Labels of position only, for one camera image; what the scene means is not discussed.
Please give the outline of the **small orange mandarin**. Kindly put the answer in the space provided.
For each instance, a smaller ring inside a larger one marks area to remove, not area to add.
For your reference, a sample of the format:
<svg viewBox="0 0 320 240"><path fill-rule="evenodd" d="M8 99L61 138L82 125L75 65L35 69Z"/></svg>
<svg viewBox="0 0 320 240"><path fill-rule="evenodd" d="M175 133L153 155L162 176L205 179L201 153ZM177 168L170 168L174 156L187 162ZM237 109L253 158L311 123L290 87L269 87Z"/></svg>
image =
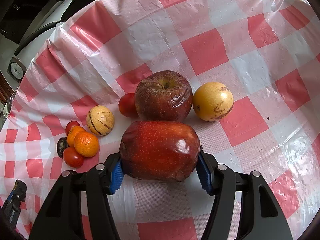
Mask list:
<svg viewBox="0 0 320 240"><path fill-rule="evenodd" d="M82 131L74 138L74 148L83 157L94 157L100 148L99 140L95 135Z"/></svg>

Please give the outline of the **dark red wrinkled apple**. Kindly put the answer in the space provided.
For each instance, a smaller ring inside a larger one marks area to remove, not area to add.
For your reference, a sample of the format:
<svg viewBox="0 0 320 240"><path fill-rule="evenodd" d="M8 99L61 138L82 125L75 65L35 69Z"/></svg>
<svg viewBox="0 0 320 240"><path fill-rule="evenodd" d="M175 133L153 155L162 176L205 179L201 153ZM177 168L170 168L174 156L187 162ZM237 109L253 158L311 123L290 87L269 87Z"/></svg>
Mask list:
<svg viewBox="0 0 320 240"><path fill-rule="evenodd" d="M146 77L135 90L135 106L142 120L183 122L192 103L193 92L189 82L170 70Z"/></svg>

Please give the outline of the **red white checkered tablecloth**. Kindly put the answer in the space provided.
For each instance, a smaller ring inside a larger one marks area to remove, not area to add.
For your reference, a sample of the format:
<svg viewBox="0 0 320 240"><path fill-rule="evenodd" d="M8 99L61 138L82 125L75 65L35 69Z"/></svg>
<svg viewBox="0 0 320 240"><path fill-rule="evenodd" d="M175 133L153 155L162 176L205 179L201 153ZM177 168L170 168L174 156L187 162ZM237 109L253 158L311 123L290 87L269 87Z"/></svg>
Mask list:
<svg viewBox="0 0 320 240"><path fill-rule="evenodd" d="M96 105L114 114L88 171L119 150L131 119L118 101L162 70L193 90L225 84L231 113L185 122L205 152L236 172L259 171L297 239L319 210L319 19L299 0L97 0L36 48L1 130L1 200L27 185L17 230L28 237L62 171L56 143L66 125L86 125Z"/></svg>

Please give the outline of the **yellow striped pepino melon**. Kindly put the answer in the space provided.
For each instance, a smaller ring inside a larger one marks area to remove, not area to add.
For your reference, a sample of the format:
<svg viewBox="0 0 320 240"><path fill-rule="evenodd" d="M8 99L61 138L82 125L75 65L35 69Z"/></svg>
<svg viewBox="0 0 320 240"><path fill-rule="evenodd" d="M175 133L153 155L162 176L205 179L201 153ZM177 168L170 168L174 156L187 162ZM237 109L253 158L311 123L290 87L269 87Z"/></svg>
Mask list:
<svg viewBox="0 0 320 240"><path fill-rule="evenodd" d="M194 112L204 121L213 122L224 118L233 105L233 94L223 83L205 83L193 95Z"/></svg>

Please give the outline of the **small yellow striped melon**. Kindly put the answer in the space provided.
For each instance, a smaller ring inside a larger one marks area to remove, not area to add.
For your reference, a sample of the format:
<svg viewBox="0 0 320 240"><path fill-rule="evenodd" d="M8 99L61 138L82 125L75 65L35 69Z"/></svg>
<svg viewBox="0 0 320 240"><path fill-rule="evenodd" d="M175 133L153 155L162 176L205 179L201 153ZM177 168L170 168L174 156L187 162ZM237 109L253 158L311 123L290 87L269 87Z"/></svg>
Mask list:
<svg viewBox="0 0 320 240"><path fill-rule="evenodd" d="M89 110L86 116L87 127L98 136L105 136L114 128L114 115L105 106L98 105Z"/></svg>

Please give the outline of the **shiny red wrinkled apple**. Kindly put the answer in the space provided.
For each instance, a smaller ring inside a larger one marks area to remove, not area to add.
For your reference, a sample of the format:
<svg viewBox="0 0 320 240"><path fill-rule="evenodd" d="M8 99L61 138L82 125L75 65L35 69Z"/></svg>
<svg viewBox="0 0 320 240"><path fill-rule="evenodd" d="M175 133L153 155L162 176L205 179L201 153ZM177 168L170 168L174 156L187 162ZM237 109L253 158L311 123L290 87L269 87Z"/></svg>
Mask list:
<svg viewBox="0 0 320 240"><path fill-rule="evenodd" d="M184 181L199 158L194 129L175 121L135 121L124 132L119 148L123 171L140 180Z"/></svg>

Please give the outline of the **red cherry tomato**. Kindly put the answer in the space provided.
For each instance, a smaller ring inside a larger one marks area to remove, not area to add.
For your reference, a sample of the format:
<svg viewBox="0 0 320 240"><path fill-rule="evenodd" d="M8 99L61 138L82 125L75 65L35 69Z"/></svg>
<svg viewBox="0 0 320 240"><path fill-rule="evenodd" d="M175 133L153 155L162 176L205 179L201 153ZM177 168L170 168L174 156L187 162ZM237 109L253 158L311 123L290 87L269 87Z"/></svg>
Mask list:
<svg viewBox="0 0 320 240"><path fill-rule="evenodd" d="M63 160L72 168L80 168L84 163L84 157L73 147L68 147L63 151Z"/></svg>

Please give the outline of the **round white wall fixture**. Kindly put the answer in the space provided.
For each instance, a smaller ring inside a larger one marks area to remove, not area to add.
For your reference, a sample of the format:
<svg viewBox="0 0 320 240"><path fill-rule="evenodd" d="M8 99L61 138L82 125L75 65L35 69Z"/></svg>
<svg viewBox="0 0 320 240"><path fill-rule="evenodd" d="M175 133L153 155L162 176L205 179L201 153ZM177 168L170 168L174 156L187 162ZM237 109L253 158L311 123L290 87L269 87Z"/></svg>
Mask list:
<svg viewBox="0 0 320 240"><path fill-rule="evenodd" d="M19 59L11 58L7 72L16 82L21 83L26 71L26 67Z"/></svg>

